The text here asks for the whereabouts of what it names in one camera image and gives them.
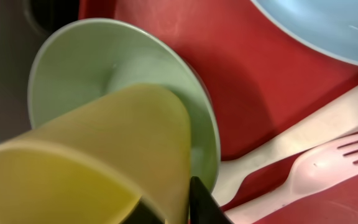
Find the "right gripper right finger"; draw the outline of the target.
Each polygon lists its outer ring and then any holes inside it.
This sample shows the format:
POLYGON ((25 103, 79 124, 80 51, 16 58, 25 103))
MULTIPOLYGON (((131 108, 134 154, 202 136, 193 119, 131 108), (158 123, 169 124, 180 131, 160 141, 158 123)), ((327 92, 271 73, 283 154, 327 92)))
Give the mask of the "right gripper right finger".
POLYGON ((190 180, 190 223, 231 224, 199 177, 190 180))

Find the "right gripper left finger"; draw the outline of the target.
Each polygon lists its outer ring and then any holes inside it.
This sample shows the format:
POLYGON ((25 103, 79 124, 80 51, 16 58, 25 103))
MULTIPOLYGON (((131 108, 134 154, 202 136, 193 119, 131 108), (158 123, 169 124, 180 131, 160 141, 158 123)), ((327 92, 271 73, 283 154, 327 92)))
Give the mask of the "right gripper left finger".
POLYGON ((140 199, 121 224, 164 224, 165 222, 140 199))

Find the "yellow plastic cup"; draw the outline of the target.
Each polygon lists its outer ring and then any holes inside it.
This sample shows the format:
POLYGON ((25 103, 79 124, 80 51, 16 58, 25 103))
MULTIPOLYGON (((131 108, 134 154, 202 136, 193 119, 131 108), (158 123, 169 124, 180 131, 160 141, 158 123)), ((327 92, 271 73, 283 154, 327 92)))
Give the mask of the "yellow plastic cup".
POLYGON ((0 144, 0 223, 186 223, 190 154, 180 99, 130 86, 0 144))

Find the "green plastic saucer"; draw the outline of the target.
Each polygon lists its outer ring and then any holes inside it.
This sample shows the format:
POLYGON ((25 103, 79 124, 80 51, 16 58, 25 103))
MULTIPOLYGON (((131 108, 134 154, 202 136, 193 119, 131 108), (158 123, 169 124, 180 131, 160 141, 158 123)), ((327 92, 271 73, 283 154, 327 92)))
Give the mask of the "green plastic saucer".
POLYGON ((46 122, 138 83, 168 88, 191 118, 191 173, 213 189, 221 160, 218 124, 207 88, 194 68, 146 31, 105 18, 55 31, 32 63, 27 89, 30 125, 46 122))

